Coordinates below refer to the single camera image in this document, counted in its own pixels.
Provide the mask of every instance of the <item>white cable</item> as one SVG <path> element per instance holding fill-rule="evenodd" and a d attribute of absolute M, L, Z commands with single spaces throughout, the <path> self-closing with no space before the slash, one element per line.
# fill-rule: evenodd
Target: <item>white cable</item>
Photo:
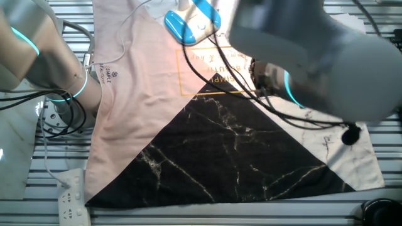
<path fill-rule="evenodd" d="M 143 6 L 144 4 L 150 2 L 152 0 L 147 0 L 143 3 L 141 3 L 139 6 L 137 6 L 131 13 L 130 15 L 128 15 L 128 17 L 120 24 L 120 28 L 119 28 L 119 37 L 120 37 L 120 41 L 121 44 L 123 45 L 123 53 L 121 56 L 117 57 L 114 60 L 108 61 L 108 62 L 102 62 L 102 63 L 91 63 L 90 65 L 86 66 L 85 69 L 91 68 L 94 65 L 101 65 L 101 64 L 107 64 L 107 63 L 113 63 L 116 62 L 118 60 L 120 60 L 125 54 L 126 54 L 126 46 L 124 46 L 124 41 L 123 41 L 123 37 L 121 36 L 121 28 L 123 27 L 124 23 L 137 11 L 137 9 L 139 9 L 141 6 Z"/>
<path fill-rule="evenodd" d="M 47 140 L 46 140 L 46 134 L 45 134 L 45 130 L 43 129 L 43 112 L 45 111 L 45 108 L 42 108 L 42 111 L 40 113 L 40 130 L 42 132 L 42 136 L 43 136 L 43 147 L 45 148 L 45 168 L 46 171 L 49 173 L 49 175 L 58 180 L 65 188 L 70 188 L 70 185 L 68 185 L 67 182 L 57 178 L 49 169 L 48 167 L 48 145 L 47 145 Z"/>

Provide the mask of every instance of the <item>marble pattern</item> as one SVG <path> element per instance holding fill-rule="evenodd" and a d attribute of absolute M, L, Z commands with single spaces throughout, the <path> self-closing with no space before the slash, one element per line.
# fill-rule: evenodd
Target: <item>marble pattern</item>
<path fill-rule="evenodd" d="M 341 121 L 336 117 L 323 114 L 311 109 L 301 109 L 292 102 L 273 97 L 272 104 L 281 112 L 291 112 L 293 116 L 321 121 Z M 337 173 L 337 175 L 356 191 L 382 188 L 385 186 L 381 169 L 377 162 L 376 153 L 371 144 L 367 126 L 358 123 L 362 129 L 360 139 L 353 146 L 346 146 L 341 136 L 347 130 L 344 127 L 334 127 L 324 131 L 309 131 L 297 129 L 272 115 L 261 106 L 260 108 L 277 125 L 306 147 L 316 158 Z"/>
<path fill-rule="evenodd" d="M 24 80 L 17 90 L 26 89 L 32 87 Z M 20 95 L 23 94 L 0 93 L 0 98 Z M 42 101 L 37 98 L 0 111 L 0 200 L 21 200 L 24 197 Z M 0 107 L 8 104 L 10 102 L 0 102 Z"/>
<path fill-rule="evenodd" d="M 88 205 L 263 202 L 348 191 L 354 189 L 252 102 L 201 95 Z"/>

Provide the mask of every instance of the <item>black cable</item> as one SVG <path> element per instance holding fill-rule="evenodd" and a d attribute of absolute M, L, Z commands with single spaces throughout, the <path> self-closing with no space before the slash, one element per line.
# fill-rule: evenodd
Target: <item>black cable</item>
<path fill-rule="evenodd" d="M 211 21 L 215 21 L 215 14 L 212 12 L 212 20 Z M 328 124 L 331 126 L 342 126 L 345 125 L 344 122 L 325 122 L 325 121 L 313 121 L 310 119 L 303 119 L 303 118 L 299 118 L 299 117 L 295 117 L 295 116 L 289 116 L 287 114 L 284 114 L 282 112 L 278 112 L 277 110 L 274 110 L 270 107 L 268 107 L 266 104 L 264 104 L 263 102 L 261 102 L 256 96 L 254 96 L 250 91 L 248 91 L 245 86 L 243 86 L 243 84 L 240 82 L 240 80 L 234 75 L 233 71 L 230 69 L 230 64 L 227 61 L 226 56 L 224 55 L 221 47 L 219 46 L 219 42 L 216 36 L 216 30 L 215 30 L 215 25 L 212 24 L 212 29 L 213 29 L 213 37 L 214 37 L 214 41 L 217 44 L 217 49 L 219 52 L 219 55 L 221 57 L 221 59 L 223 60 L 223 62 L 225 63 L 225 66 L 228 68 L 228 71 L 231 73 L 231 75 L 234 77 L 235 81 L 237 82 L 237 84 L 239 84 L 239 86 L 243 89 L 243 91 L 245 91 L 245 93 L 248 94 L 248 96 L 250 96 L 254 101 L 256 101 L 258 104 L 260 104 L 261 106 L 263 106 L 266 110 L 268 110 L 270 113 L 277 115 L 278 117 L 282 118 L 286 118 L 286 119 L 293 119 L 293 120 L 298 120 L 298 121 L 302 121 L 302 122 L 309 122 L 309 123 L 317 123 L 317 124 Z"/>
<path fill-rule="evenodd" d="M 212 82 L 209 82 L 204 76 L 202 76 L 202 75 L 197 71 L 197 69 L 194 68 L 194 66 L 193 66 L 192 63 L 190 62 L 190 59 L 188 58 L 187 50 L 186 50 L 186 46 L 185 46 L 184 42 L 182 42 L 182 48 L 183 48 L 184 58 L 186 59 L 186 62 L 187 62 L 187 64 L 188 64 L 188 66 L 189 66 L 190 69 L 193 71 L 193 73 L 196 74 L 196 76 L 198 76 L 198 77 L 199 77 L 201 80 L 203 80 L 206 84 L 212 86 L 213 88 L 215 88 L 215 89 L 217 89 L 217 90 L 219 90 L 219 91 L 221 91 L 221 92 L 223 92 L 223 93 L 225 93 L 225 94 L 227 94 L 227 95 L 231 95 L 231 96 L 233 96 L 233 97 L 237 97 L 237 98 L 239 98 L 239 99 L 244 99 L 244 100 L 250 100 L 250 99 L 251 99 L 250 97 L 245 97 L 245 96 L 243 96 L 243 95 L 236 95 L 236 94 L 233 94 L 232 92 L 226 91 L 226 90 L 220 88 L 219 86 L 213 84 Z"/>
<path fill-rule="evenodd" d="M 212 44 L 214 44 L 215 46 L 217 45 L 217 44 L 211 39 L 211 37 L 208 37 L 208 40 L 209 40 Z M 252 88 L 249 86 L 249 84 L 247 83 L 247 81 L 246 81 L 246 79 L 244 78 L 244 76 L 243 76 L 238 70 L 236 70 L 234 67 L 232 67 L 232 69 L 233 69 L 235 72 L 237 72 L 237 74 L 240 75 L 240 77 L 243 79 L 244 83 L 247 85 L 247 87 L 249 88 L 249 90 L 252 90 Z"/>
<path fill-rule="evenodd" d="M 82 26 L 80 26 L 80 25 L 78 25 L 76 23 L 69 22 L 67 20 L 64 20 L 64 25 L 68 26 L 69 28 L 73 28 L 75 30 L 83 32 L 83 34 L 86 35 L 89 38 L 89 48 L 88 48 L 87 53 L 92 54 L 94 52 L 95 39 L 87 29 L 83 28 Z"/>
<path fill-rule="evenodd" d="M 73 134 L 73 133 L 77 132 L 79 129 L 81 129 L 84 126 L 84 124 L 87 122 L 87 113 L 86 113 L 84 107 L 82 106 L 82 104 L 76 98 L 73 98 L 73 101 L 77 103 L 77 105 L 80 107 L 80 110 L 82 111 L 82 113 L 84 115 L 84 119 L 81 122 L 81 124 L 77 128 L 75 128 L 74 130 L 68 132 L 68 129 L 72 126 L 72 123 L 73 123 L 73 109 L 71 108 L 70 110 L 71 110 L 72 115 L 71 115 L 70 122 L 68 123 L 67 127 L 65 129 L 63 129 L 61 132 L 59 132 L 59 133 L 54 133 L 54 132 L 51 132 L 51 131 L 45 129 L 45 131 L 47 133 L 52 134 L 52 136 L 47 136 L 46 137 L 47 139 L 52 139 L 52 138 L 56 138 L 58 136 L 64 136 L 64 135 Z"/>
<path fill-rule="evenodd" d="M 268 94 L 267 94 L 267 92 L 266 92 L 266 90 L 265 90 L 264 87 L 262 88 L 262 91 L 263 91 L 263 94 L 264 94 L 264 96 L 265 96 L 265 99 L 266 99 L 268 105 L 269 105 L 272 109 L 275 110 L 275 108 L 274 108 L 272 102 L 270 101 L 270 99 L 269 99 L 269 97 L 268 97 Z M 285 123 L 287 123 L 287 124 L 289 124 L 289 125 L 291 125 L 291 126 L 293 126 L 293 127 L 296 127 L 296 128 L 299 128 L 299 129 L 311 130 L 311 131 L 319 131 L 319 130 L 330 129 L 330 128 L 335 127 L 335 126 L 323 127 L 323 126 L 319 126 L 319 125 L 316 124 L 316 123 L 312 123 L 314 126 L 318 126 L 319 128 L 311 128 L 311 127 L 299 126 L 298 124 L 295 124 L 295 123 L 289 121 L 288 119 L 286 119 L 286 118 L 284 118 L 284 117 L 281 117 L 280 119 L 282 119 Z"/>
<path fill-rule="evenodd" d="M 360 3 L 359 0 L 352 0 L 352 2 L 360 9 L 360 11 L 362 11 L 364 16 L 370 21 L 371 26 L 374 28 L 374 32 L 376 32 L 376 34 L 381 37 L 381 32 L 378 29 L 377 23 L 372 18 L 370 13 L 365 9 L 365 7 Z"/>
<path fill-rule="evenodd" d="M 27 97 L 27 98 L 25 98 L 25 99 L 23 99 L 23 100 L 21 100 L 21 101 L 19 101 L 19 102 L 17 102 L 17 103 L 13 103 L 13 104 L 10 104 L 10 105 L 7 105 L 7 106 L 5 106 L 5 107 L 0 107 L 0 110 L 6 110 L 6 109 L 10 109 L 10 108 L 12 108 L 12 107 L 15 107 L 15 106 L 18 106 L 18 105 L 20 105 L 20 104 L 24 104 L 25 102 L 27 102 L 27 101 L 29 101 L 29 100 L 32 100 L 32 99 L 35 99 L 35 98 L 37 98 L 37 97 L 41 97 L 41 96 L 43 96 L 43 95 L 46 95 L 46 94 L 51 94 L 51 93 L 53 93 L 53 91 L 46 91 L 46 92 L 44 92 L 44 93 L 36 93 L 36 94 L 31 94 L 29 97 Z"/>
<path fill-rule="evenodd" d="M 46 95 L 48 93 L 49 93 L 48 91 L 40 91 L 40 92 L 35 92 L 33 94 L 22 95 L 20 97 L 1 98 L 0 102 L 7 102 L 7 101 L 13 101 L 13 100 L 22 100 L 22 99 L 25 99 L 25 98 L 28 98 L 28 97 L 33 97 L 33 96 L 40 97 L 40 96 Z"/>

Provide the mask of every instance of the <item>white surface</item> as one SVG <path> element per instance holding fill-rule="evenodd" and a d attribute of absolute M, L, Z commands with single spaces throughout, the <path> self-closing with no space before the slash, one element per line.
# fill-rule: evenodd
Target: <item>white surface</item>
<path fill-rule="evenodd" d="M 350 28 L 353 28 L 362 33 L 366 33 L 366 28 L 364 27 L 364 20 L 359 19 L 356 16 L 351 16 L 345 13 L 339 15 L 332 15 L 331 17 Z"/>
<path fill-rule="evenodd" d="M 32 89 L 24 80 L 16 90 Z M 26 94 L 5 94 L 0 98 Z M 0 200 L 20 200 L 24 197 L 35 144 L 35 129 L 43 98 L 30 100 L 11 109 L 0 111 Z M 0 102 L 0 107 L 14 102 Z"/>
<path fill-rule="evenodd" d="M 58 177 L 70 186 L 66 188 L 57 182 L 60 226 L 90 226 L 89 212 L 84 202 L 84 171 L 72 169 L 59 173 Z"/>

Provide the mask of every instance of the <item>black knob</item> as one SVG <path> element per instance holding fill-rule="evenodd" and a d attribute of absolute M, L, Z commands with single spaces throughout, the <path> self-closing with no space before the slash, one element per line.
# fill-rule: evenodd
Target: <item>black knob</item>
<path fill-rule="evenodd" d="M 363 204 L 363 226 L 402 225 L 402 205 L 390 199 L 377 199 Z"/>
<path fill-rule="evenodd" d="M 342 135 L 342 142 L 348 146 L 355 144 L 360 139 L 361 131 L 362 129 L 355 124 L 349 125 L 349 129 Z"/>

